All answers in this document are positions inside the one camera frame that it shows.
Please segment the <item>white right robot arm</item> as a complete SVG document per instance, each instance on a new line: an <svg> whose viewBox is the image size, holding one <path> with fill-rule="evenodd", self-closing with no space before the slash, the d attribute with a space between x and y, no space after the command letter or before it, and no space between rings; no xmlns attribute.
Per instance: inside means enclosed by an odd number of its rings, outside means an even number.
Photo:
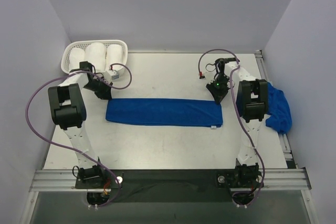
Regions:
<svg viewBox="0 0 336 224"><path fill-rule="evenodd" d="M206 85L216 104L220 104L230 93L238 122L242 127L241 145L233 181L239 187L259 182L258 155L256 147L259 130L268 111L268 84L241 67L233 58L219 58L215 66L214 79Z"/></svg>

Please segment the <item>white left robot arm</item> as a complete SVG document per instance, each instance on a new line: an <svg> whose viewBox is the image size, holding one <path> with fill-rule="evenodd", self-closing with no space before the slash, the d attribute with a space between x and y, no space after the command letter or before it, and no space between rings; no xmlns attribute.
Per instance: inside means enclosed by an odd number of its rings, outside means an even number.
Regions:
<svg viewBox="0 0 336 224"><path fill-rule="evenodd" d="M94 152L85 128L87 110L81 94L82 89L92 91L101 100L111 100L111 88L95 78L95 67L81 62L74 74L58 86L48 89L48 98L53 122L68 136L76 149L79 182L100 188L108 179L107 172L97 164L100 161Z"/></svg>

